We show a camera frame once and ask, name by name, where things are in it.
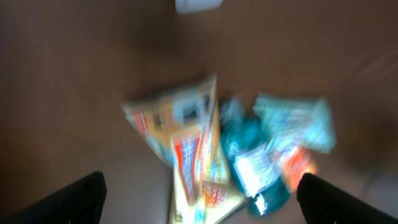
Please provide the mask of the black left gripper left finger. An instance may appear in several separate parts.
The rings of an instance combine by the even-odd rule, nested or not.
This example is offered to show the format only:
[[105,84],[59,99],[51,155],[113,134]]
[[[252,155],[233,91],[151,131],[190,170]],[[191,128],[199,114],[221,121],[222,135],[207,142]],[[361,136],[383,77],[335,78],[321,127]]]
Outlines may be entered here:
[[2,224],[99,224],[107,188],[95,171],[1,220]]

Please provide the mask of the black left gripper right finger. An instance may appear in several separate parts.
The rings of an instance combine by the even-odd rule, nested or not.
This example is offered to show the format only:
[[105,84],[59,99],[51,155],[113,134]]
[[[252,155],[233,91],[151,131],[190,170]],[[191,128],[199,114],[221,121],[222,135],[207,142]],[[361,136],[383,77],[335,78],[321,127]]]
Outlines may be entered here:
[[397,224],[397,218],[309,173],[299,182],[297,201],[307,224]]

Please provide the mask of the orange Kleenex tissue pack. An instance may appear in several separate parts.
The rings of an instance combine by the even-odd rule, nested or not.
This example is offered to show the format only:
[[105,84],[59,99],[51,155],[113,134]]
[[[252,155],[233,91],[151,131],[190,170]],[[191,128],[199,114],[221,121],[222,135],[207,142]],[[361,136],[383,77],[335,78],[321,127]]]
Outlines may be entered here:
[[274,155],[289,192],[297,190],[304,174],[318,172],[316,162],[304,147],[293,145],[283,151],[277,151]]

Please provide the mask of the teal mouthwash bottle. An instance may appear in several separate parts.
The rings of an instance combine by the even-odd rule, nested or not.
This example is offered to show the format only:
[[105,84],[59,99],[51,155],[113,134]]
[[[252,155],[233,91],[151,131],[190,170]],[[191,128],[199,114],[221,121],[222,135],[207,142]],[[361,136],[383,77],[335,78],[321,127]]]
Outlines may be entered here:
[[262,122],[248,116],[238,98],[224,100],[220,109],[221,145],[238,189],[257,217],[275,212],[289,199],[279,168],[269,155],[269,135]]

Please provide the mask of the teal wet wipes pack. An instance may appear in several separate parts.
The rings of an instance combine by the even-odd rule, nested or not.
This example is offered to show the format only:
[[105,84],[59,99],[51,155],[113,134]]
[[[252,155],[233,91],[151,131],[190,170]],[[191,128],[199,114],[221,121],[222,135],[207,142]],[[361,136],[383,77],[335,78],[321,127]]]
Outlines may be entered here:
[[292,142],[329,154],[336,146],[330,105],[326,98],[286,98],[259,94],[254,113],[274,140],[274,148]]

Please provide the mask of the yellow snack bag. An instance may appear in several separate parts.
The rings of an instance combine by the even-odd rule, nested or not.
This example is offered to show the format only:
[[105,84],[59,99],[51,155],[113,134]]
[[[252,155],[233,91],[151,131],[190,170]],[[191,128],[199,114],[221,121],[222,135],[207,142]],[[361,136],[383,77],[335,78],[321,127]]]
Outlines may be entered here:
[[173,170],[169,223],[221,223],[246,203],[220,143],[216,75],[122,108],[126,119]]

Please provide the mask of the white barcode scanner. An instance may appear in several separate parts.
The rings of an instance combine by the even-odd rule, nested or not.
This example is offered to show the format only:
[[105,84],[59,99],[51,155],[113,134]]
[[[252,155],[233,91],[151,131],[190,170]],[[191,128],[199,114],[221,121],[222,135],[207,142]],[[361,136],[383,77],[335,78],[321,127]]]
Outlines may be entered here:
[[188,14],[216,9],[222,3],[223,0],[175,0],[175,9],[178,13]]

